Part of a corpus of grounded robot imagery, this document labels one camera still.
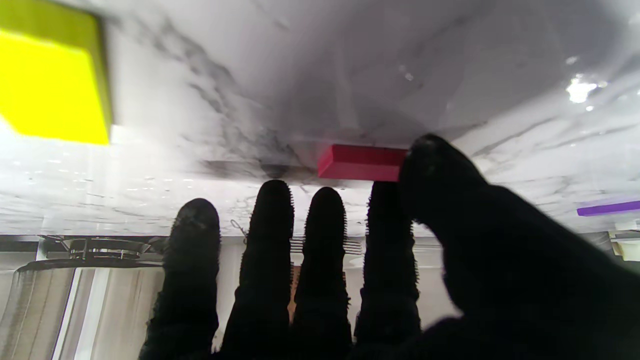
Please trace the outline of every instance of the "white marble table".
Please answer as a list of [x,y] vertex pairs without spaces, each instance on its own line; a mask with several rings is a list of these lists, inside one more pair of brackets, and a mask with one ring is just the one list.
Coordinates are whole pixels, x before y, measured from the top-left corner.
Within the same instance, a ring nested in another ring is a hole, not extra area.
[[239,235],[283,176],[296,234],[327,184],[360,236],[370,184],[319,181],[319,153],[428,131],[578,232],[640,218],[576,214],[640,198],[637,1],[60,1],[104,18],[112,144],[2,128],[3,233],[168,234],[205,197]]

